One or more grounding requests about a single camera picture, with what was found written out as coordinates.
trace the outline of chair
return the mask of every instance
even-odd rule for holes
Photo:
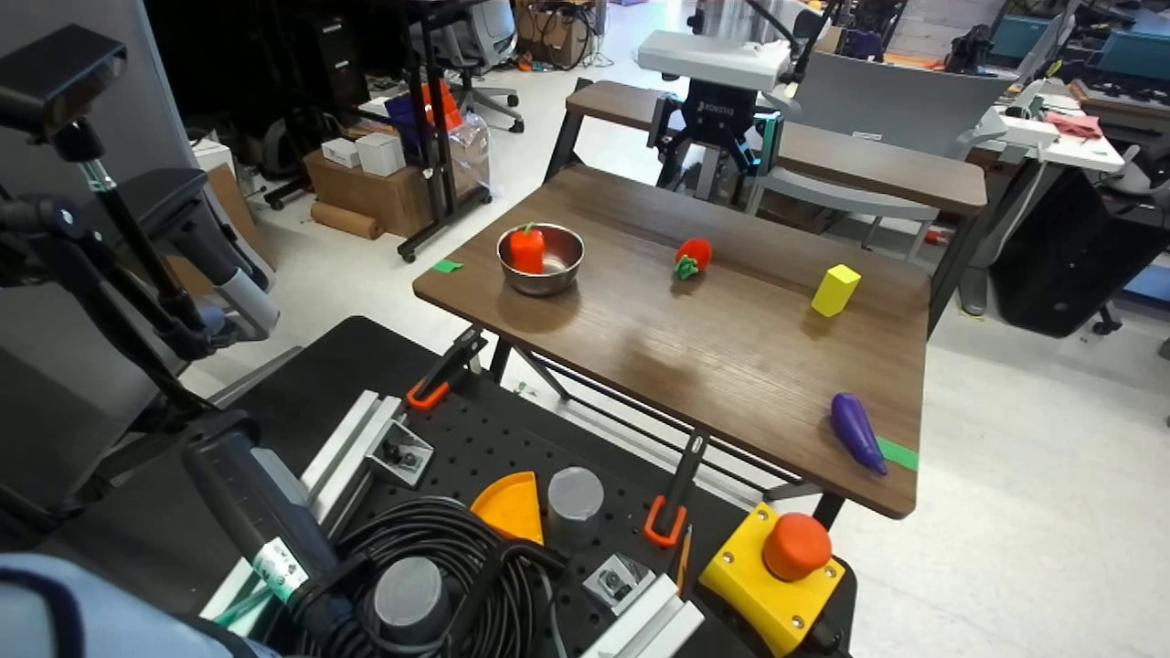
[[[949,73],[923,73],[923,70],[897,70],[897,64],[875,64],[860,57],[841,56],[813,56],[807,73],[796,89],[799,114],[795,122],[828,129],[828,131],[847,131],[854,139],[881,139],[908,150],[926,150],[940,156],[965,156],[969,144],[965,135],[981,125],[986,106],[1004,91],[1004,79],[991,75],[949,75]],[[836,209],[836,213],[860,213],[875,215],[862,246],[871,250],[871,236],[877,234],[885,215],[915,219],[923,223],[909,259],[918,256],[929,223],[937,219],[937,209],[836,186],[815,175],[796,175],[781,167],[781,156],[767,175],[756,178],[748,191],[745,213],[762,213],[763,191]]]
[[[487,70],[501,64],[517,52],[517,16],[512,0],[484,0],[467,8],[463,20],[444,27],[444,35],[436,39],[439,57],[451,62],[459,75],[457,98],[463,106],[487,106],[512,118],[507,131],[522,131],[522,118],[512,111],[519,106],[517,89],[474,89],[472,75],[484,75]]]

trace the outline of wooden table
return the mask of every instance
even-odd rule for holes
[[[576,290],[557,301],[512,293],[495,252],[503,225],[537,219],[584,236]],[[701,281],[678,286],[673,250],[693,234],[715,246],[715,263]],[[860,468],[828,413],[836,390],[852,390],[885,437],[918,448],[929,324],[923,271],[587,167],[557,175],[451,259],[459,271],[412,281],[420,301],[828,494],[881,515],[915,513],[918,474]],[[828,320],[807,312],[807,295],[834,263],[852,263],[862,286]]]
[[[568,98],[568,118],[559,125],[545,178],[576,159],[575,144],[581,135],[584,118],[651,131],[658,98],[663,91],[651,89],[576,79],[576,91]],[[778,159],[795,173],[807,173],[828,183],[909,198],[962,219],[957,234],[948,246],[948,256],[934,275],[934,330],[945,317],[945,306],[957,290],[965,263],[975,252],[975,219],[991,213],[982,167],[969,159],[934,156],[887,144],[807,129],[799,122],[787,122]]]

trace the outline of purple eggplant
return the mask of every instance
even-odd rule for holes
[[[871,473],[885,474],[885,457],[871,424],[868,405],[854,396],[834,396],[834,430],[846,448]]]

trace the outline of yellow block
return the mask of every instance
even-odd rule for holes
[[[854,275],[847,263],[834,263],[813,295],[813,312],[818,312],[824,317],[836,317],[860,281],[862,275]]]
[[[773,579],[763,566],[763,541],[776,518],[778,515],[767,504],[745,513],[698,582],[734,608],[762,633],[773,653],[795,653],[846,582],[846,564],[829,560],[799,582]]]

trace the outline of orange handle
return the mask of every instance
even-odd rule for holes
[[[658,494],[658,498],[651,502],[648,518],[645,518],[645,536],[648,536],[651,544],[658,544],[663,550],[669,550],[669,547],[678,547],[681,536],[685,536],[686,504],[681,504],[681,507],[673,513],[669,532],[658,532],[658,515],[663,515],[663,507],[667,507],[667,498]]]
[[[420,382],[409,386],[407,405],[416,413],[436,409],[446,396],[451,396],[451,381],[444,381],[439,386],[433,386],[425,397],[416,390]]]

